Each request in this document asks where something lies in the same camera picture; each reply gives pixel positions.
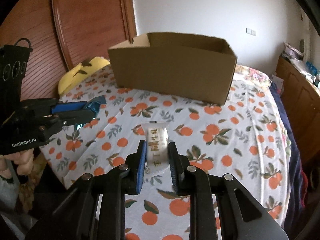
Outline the person's left hand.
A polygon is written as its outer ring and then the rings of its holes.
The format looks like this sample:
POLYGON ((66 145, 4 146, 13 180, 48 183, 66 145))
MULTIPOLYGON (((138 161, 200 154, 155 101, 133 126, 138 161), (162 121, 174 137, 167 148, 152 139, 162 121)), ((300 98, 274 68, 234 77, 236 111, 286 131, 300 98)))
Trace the person's left hand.
POLYGON ((9 155, 1 155, 1 176, 5 179, 10 179, 12 177, 9 170, 8 161, 13 161, 17 165, 17 174, 20 176, 27 176, 31 173, 33 169, 33 149, 29 149, 23 152, 17 152, 9 155))

